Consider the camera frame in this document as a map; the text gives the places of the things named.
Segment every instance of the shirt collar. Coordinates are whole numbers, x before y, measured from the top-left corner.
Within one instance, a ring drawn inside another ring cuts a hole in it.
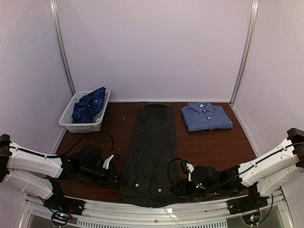
[[[211,103],[188,103],[188,107],[199,113],[202,113],[204,110],[213,112],[213,105]]]

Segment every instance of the blue shirt in basket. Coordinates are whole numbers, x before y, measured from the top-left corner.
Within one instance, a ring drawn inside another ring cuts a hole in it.
[[[188,103],[181,112],[189,132],[233,127],[224,109],[211,103]]]
[[[93,123],[94,117],[99,114],[105,103],[105,88],[99,88],[83,96],[75,103],[72,114],[73,123]]]

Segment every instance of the blue checkered shirt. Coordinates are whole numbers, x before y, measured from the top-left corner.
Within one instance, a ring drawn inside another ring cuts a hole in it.
[[[224,109],[211,103],[188,103],[181,112],[189,132],[233,127]]]
[[[83,96],[79,102],[74,105],[72,114],[73,123],[92,123],[94,117],[101,112],[104,106],[104,98],[104,87]]]

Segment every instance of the white plastic basket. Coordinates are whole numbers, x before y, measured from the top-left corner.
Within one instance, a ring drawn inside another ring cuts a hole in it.
[[[99,115],[100,115],[99,121],[97,121],[95,123],[87,123],[87,124],[86,123],[80,123],[80,124],[72,123],[72,121],[73,121],[72,114],[73,114],[74,104],[78,103],[79,100],[83,96],[88,95],[91,92],[93,92],[93,90],[92,91],[81,91],[81,92],[77,92],[74,94],[74,96],[72,97],[72,99],[70,100],[66,109],[64,110],[64,112],[62,113],[62,115],[60,117],[59,124],[61,126],[65,126],[65,128],[67,128],[72,133],[86,133],[86,132],[100,131],[101,124],[103,122],[103,118],[104,118],[104,114],[105,114],[105,110],[108,105],[108,102],[110,99],[110,94],[111,94],[111,91],[108,89],[105,90],[104,106],[103,106],[101,112],[99,113]]]

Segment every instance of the brown wooden surface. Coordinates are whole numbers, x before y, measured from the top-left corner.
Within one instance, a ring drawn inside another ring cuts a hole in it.
[[[116,164],[120,174],[124,171],[124,162],[128,153],[129,143],[134,128],[137,107],[148,103],[109,103],[104,115],[102,131],[108,131],[114,138],[114,153],[120,154]],[[236,116],[227,103],[215,103],[224,108],[227,116],[233,122],[232,130],[213,130],[189,133],[185,126],[181,108],[187,103],[164,103],[174,110],[176,141],[178,157],[188,160],[194,165],[213,166],[222,171],[234,165],[247,162],[256,156],[240,126]],[[57,154],[67,151],[84,133],[66,132]],[[110,155],[111,140],[107,135],[92,134],[80,142],[74,150],[80,151],[84,145],[94,144],[100,147],[103,158]],[[79,183],[75,180],[59,180],[64,194],[87,200],[121,202],[118,189],[106,189],[86,181]]]

